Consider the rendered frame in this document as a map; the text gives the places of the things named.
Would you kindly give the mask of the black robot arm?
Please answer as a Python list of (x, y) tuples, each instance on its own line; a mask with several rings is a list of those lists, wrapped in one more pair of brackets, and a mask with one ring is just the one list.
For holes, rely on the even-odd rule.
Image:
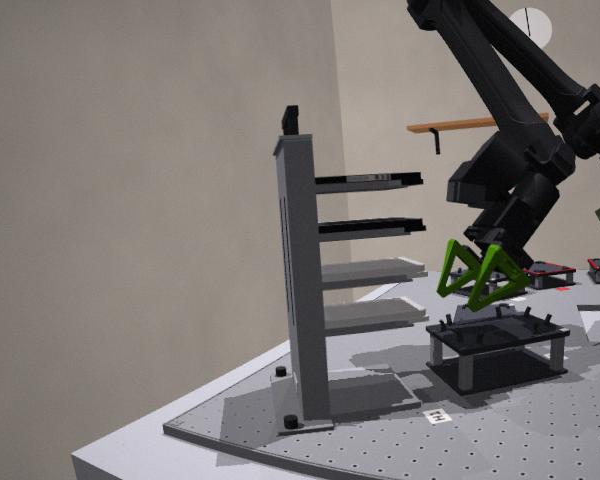
[[(576, 156), (600, 154), (600, 87), (575, 82), (490, 0), (407, 3), (420, 29), (441, 35), (500, 130), (451, 176), (446, 201), (484, 209), (473, 226), (503, 228), (516, 240), (534, 214), (540, 224), (545, 219), (560, 197), (556, 186), (575, 172)], [(564, 141), (491, 45), (546, 99)]]

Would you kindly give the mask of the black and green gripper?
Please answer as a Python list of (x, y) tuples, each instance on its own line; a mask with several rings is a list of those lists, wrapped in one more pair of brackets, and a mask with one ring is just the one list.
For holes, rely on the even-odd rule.
[[(530, 211), (534, 214), (532, 210)], [(481, 258), (469, 246), (461, 245), (456, 239), (450, 239), (436, 292), (444, 298), (477, 277), (467, 302), (467, 307), (472, 312), (477, 312), (495, 301), (529, 286), (531, 280), (523, 272), (523, 269), (529, 270), (534, 260), (523, 247), (540, 225), (535, 218), (534, 214), (516, 241), (503, 228), (468, 226), (463, 234), (482, 250)], [(455, 256), (468, 267), (468, 271), (446, 287)], [(509, 282), (479, 300), (493, 271), (502, 272)]]

